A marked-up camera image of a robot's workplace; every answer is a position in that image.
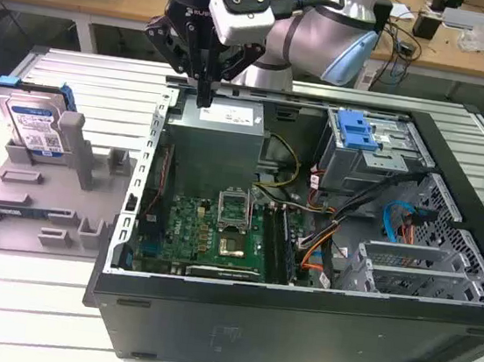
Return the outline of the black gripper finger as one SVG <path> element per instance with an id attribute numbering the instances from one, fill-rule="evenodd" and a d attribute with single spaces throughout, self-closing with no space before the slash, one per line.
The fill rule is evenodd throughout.
<path id="1" fill-rule="evenodd" d="M 176 31 L 168 16 L 157 16 L 148 22 L 145 34 L 171 68 L 189 78 L 188 82 L 196 89 L 196 106 L 204 107 L 207 79 L 199 25 L 191 19 L 184 20 L 180 27 Z"/>
<path id="2" fill-rule="evenodd" d="M 265 53 L 265 49 L 258 43 L 225 46 L 217 39 L 212 41 L 203 107 L 210 107 L 222 80 L 229 82 L 234 79 L 261 57 Z"/>

